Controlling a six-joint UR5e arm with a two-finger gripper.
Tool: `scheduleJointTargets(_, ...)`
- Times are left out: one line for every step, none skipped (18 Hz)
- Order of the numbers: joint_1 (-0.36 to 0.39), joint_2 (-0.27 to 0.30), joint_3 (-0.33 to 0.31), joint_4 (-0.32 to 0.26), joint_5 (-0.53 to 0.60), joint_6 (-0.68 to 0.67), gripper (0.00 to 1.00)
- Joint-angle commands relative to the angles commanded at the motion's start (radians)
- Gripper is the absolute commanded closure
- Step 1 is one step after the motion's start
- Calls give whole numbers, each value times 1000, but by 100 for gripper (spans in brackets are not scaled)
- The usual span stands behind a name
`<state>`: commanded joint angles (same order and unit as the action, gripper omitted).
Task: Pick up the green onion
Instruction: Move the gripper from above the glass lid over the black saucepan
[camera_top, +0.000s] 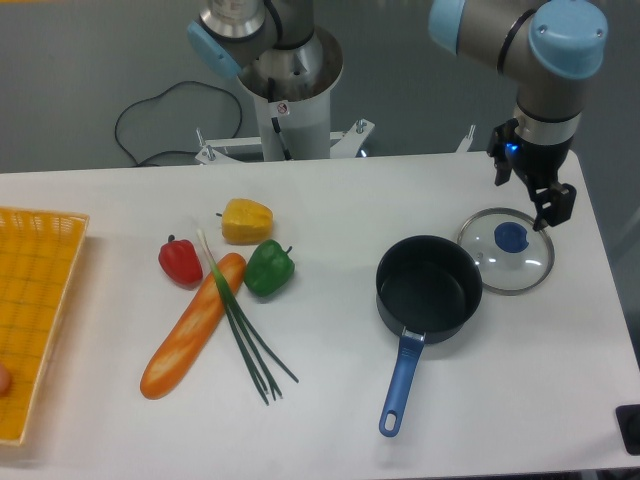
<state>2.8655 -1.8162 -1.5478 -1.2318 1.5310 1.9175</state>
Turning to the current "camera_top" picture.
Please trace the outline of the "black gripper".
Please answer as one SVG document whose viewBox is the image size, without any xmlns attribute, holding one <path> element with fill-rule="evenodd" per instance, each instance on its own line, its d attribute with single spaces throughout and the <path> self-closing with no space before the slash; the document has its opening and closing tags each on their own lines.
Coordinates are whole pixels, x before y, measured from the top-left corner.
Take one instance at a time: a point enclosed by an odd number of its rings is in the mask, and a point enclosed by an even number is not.
<svg viewBox="0 0 640 480">
<path fill-rule="evenodd" d="M 533 229 L 558 226 L 571 218 L 576 200 L 576 188 L 558 179 L 572 139 L 554 145 L 531 143 L 516 133 L 518 125 L 512 118 L 493 129 L 487 154 L 494 162 L 494 184 L 504 185 L 515 173 L 536 208 Z"/>
</svg>

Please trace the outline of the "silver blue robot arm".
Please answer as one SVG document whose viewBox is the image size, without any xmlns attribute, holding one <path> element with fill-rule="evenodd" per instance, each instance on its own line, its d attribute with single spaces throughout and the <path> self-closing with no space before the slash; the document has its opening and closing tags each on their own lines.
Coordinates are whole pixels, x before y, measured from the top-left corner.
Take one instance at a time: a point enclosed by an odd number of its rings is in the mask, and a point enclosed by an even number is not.
<svg viewBox="0 0 640 480">
<path fill-rule="evenodd" d="M 566 222 L 575 188 L 558 172 L 569 152 L 608 24 L 587 1 L 436 1 L 430 37 L 454 55 L 518 85 L 513 116 L 497 126 L 488 155 L 497 184 L 519 178 L 534 203 L 535 230 Z M 201 60 L 253 96 L 268 161 L 325 159 L 330 93 L 343 71 L 337 40 L 310 1 L 210 1 L 187 29 Z"/>
</svg>

